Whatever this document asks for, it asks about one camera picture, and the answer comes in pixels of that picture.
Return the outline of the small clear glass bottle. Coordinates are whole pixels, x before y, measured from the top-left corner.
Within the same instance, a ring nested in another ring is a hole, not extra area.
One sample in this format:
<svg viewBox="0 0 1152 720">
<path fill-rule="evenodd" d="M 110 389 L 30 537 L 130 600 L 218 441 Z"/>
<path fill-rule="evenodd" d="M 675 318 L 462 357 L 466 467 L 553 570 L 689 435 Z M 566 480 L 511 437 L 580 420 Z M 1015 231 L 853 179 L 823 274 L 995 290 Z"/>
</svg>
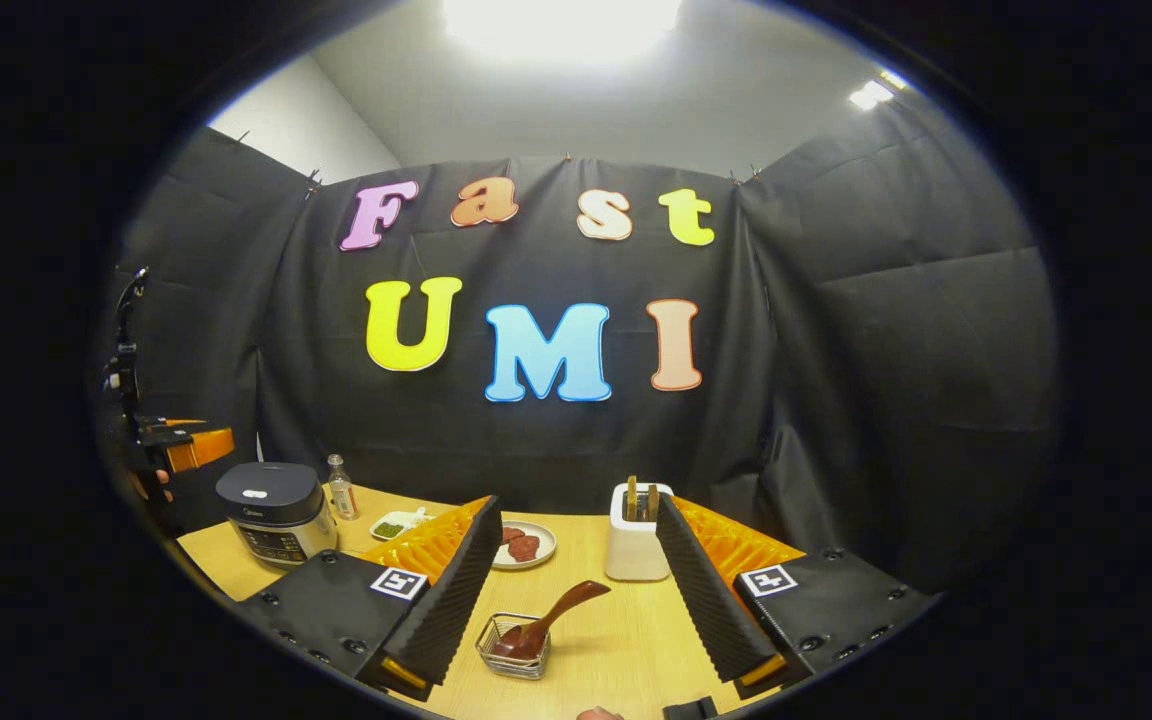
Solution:
<svg viewBox="0 0 1152 720">
<path fill-rule="evenodd" d="M 344 460 L 339 454 L 329 454 L 328 460 L 329 477 L 328 488 L 332 502 L 342 520 L 357 520 L 358 506 L 355 498 L 355 486 L 344 469 Z"/>
</svg>

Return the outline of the dark grey rice cooker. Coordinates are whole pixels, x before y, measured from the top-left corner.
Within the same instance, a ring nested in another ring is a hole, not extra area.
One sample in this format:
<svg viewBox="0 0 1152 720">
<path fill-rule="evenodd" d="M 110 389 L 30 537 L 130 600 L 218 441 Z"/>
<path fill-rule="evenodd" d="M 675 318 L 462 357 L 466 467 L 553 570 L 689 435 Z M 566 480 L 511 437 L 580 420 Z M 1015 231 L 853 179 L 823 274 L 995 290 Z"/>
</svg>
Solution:
<svg viewBox="0 0 1152 720">
<path fill-rule="evenodd" d="M 338 521 L 314 469 L 243 462 L 214 486 L 238 539 L 265 564 L 294 568 L 339 547 Z"/>
</svg>

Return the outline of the brown wooden spoon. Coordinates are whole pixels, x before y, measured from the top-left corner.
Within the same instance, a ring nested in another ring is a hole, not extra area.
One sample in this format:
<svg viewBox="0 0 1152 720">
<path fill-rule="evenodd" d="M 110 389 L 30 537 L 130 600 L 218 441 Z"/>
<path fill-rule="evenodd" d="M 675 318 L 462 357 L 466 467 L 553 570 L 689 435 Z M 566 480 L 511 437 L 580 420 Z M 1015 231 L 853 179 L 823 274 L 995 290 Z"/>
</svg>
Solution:
<svg viewBox="0 0 1152 720">
<path fill-rule="evenodd" d="M 502 657 L 502 659 L 530 662 L 539 659 L 545 643 L 550 635 L 550 626 L 556 623 L 566 612 L 575 609 L 581 602 L 594 600 L 596 597 L 607 594 L 611 588 L 594 579 L 585 579 L 579 584 L 568 589 L 550 611 L 538 620 L 524 626 L 513 626 L 502 635 L 490 651 L 490 655 Z"/>
</svg>

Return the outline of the white divided dish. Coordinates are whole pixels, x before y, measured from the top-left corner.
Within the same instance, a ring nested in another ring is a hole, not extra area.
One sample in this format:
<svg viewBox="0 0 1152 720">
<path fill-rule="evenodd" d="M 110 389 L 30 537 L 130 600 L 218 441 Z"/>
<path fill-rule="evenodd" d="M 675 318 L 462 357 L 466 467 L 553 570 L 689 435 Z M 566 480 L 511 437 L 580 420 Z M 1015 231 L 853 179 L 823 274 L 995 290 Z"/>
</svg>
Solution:
<svg viewBox="0 0 1152 720">
<path fill-rule="evenodd" d="M 430 520 L 433 520 L 433 515 L 430 515 L 429 509 L 426 509 L 426 507 L 424 506 L 417 507 L 415 511 L 387 511 L 387 514 L 384 514 L 382 516 L 380 516 L 379 520 L 376 520 L 374 523 L 371 524 L 371 526 L 369 528 L 369 535 L 372 538 L 378 539 L 378 541 L 391 541 L 391 539 L 379 538 L 372 535 L 371 528 L 378 524 L 379 521 L 388 521 L 388 523 L 404 524 L 407 528 L 406 532 L 408 532 L 408 530 L 412 530 L 417 526 L 429 523 Z"/>
</svg>

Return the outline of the wire basket chopstick holder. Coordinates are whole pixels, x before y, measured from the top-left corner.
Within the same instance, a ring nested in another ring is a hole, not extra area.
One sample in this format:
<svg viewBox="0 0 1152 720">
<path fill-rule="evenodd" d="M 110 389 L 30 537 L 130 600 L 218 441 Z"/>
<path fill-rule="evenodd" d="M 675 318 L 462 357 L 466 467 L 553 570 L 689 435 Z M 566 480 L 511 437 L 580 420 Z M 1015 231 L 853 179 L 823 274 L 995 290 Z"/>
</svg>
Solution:
<svg viewBox="0 0 1152 720">
<path fill-rule="evenodd" d="M 497 653 L 497 647 L 507 632 L 538 621 L 538 616 L 518 615 L 513 612 L 494 612 L 488 616 L 482 632 L 477 635 L 475 647 L 477 655 L 494 674 L 511 676 L 511 679 L 539 680 L 547 674 L 550 661 L 550 632 L 545 634 L 541 650 L 531 659 L 515 659 L 511 655 Z"/>
</svg>

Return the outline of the white toaster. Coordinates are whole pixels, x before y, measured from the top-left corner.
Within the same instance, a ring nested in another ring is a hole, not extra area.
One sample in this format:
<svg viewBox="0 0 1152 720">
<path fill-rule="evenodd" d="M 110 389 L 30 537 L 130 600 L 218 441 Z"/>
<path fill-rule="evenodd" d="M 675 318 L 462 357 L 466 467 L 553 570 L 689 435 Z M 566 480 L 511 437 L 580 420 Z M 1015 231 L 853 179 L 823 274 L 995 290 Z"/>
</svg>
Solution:
<svg viewBox="0 0 1152 720">
<path fill-rule="evenodd" d="M 657 538 L 654 521 L 627 520 L 628 483 L 613 488 L 602 571 L 616 582 L 662 582 L 669 564 Z"/>
</svg>

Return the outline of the round white plate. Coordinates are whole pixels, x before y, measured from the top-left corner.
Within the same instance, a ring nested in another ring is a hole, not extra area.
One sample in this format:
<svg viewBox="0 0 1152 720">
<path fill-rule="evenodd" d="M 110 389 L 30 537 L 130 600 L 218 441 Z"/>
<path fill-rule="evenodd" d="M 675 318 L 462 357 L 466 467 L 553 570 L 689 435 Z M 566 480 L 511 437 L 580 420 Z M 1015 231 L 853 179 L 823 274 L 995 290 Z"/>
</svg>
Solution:
<svg viewBox="0 0 1152 720">
<path fill-rule="evenodd" d="M 538 556 L 536 556 L 536 559 L 531 562 L 515 562 L 511 556 L 508 555 L 507 544 L 500 544 L 492 564 L 492 568 L 495 570 L 513 571 L 535 568 L 535 566 L 547 562 L 550 558 L 553 556 L 553 553 L 556 552 L 556 536 L 550 532 L 548 528 L 531 523 L 531 521 L 516 520 L 505 520 L 502 523 L 502 528 L 503 526 L 517 526 L 522 530 L 526 530 L 526 535 L 538 536 L 540 538 L 540 547 Z"/>
</svg>

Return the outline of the black backdrop cloth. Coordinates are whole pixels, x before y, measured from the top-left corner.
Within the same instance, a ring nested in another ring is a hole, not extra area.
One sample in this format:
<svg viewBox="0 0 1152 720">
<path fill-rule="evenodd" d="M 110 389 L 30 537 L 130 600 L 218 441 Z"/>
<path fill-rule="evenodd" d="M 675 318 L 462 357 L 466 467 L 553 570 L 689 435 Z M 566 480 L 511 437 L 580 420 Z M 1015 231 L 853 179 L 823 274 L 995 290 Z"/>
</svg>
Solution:
<svg viewBox="0 0 1152 720">
<path fill-rule="evenodd" d="M 230 462 L 394 495 L 599 514 L 637 475 L 933 593 L 1047 473 L 1059 338 L 1030 223 L 929 97 L 846 118 L 736 184 L 509 158 L 310 194 L 218 132 L 128 225 L 109 300 L 147 414 Z"/>
</svg>

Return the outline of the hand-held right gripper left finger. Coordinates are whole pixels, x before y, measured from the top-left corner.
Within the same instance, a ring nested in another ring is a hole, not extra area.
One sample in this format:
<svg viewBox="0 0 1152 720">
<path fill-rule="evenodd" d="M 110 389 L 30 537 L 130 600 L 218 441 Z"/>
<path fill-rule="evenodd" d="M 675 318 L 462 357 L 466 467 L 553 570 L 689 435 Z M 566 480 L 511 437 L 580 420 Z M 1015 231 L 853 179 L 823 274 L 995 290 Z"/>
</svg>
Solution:
<svg viewBox="0 0 1152 720">
<path fill-rule="evenodd" d="M 324 550 L 238 602 L 247 623 L 364 685 L 425 702 L 492 570 L 500 501 L 483 497 L 361 559 Z"/>
</svg>

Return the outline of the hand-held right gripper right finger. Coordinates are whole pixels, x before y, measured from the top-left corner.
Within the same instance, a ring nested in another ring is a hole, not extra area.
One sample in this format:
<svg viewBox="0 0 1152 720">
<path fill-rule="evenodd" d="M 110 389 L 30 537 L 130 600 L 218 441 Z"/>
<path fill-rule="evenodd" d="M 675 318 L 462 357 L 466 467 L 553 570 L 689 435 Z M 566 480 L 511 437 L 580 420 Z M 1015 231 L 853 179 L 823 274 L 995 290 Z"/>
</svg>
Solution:
<svg viewBox="0 0 1152 720">
<path fill-rule="evenodd" d="M 859 659 L 937 602 L 850 550 L 796 550 L 685 498 L 660 498 L 655 535 L 718 679 L 742 698 Z"/>
</svg>

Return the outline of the small ceiling light panel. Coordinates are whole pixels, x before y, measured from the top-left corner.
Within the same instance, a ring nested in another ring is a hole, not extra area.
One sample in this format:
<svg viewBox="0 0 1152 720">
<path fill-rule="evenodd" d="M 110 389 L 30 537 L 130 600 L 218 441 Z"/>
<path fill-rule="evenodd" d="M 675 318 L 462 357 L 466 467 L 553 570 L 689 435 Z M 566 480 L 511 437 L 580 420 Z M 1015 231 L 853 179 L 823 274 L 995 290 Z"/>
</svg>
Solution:
<svg viewBox="0 0 1152 720">
<path fill-rule="evenodd" d="M 882 69 L 879 70 L 876 78 L 867 79 L 863 86 L 856 88 L 851 94 L 847 96 L 847 101 L 856 109 L 876 109 L 878 106 L 895 100 L 897 94 L 908 88 L 909 83 L 905 82 L 905 78 L 892 70 Z"/>
</svg>

